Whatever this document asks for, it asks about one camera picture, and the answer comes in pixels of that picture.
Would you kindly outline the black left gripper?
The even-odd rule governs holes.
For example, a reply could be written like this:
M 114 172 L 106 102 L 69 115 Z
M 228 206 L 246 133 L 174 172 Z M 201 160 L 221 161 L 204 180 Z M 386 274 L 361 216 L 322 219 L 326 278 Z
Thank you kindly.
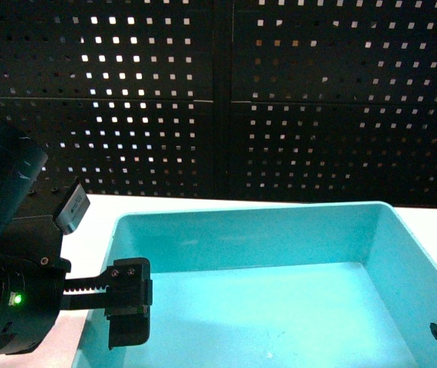
M 147 258 L 118 259 L 98 276 L 67 279 L 64 233 L 49 215 L 17 217 L 0 238 L 0 355 L 31 353 L 59 312 L 102 309 L 108 348 L 150 338 L 153 281 Z

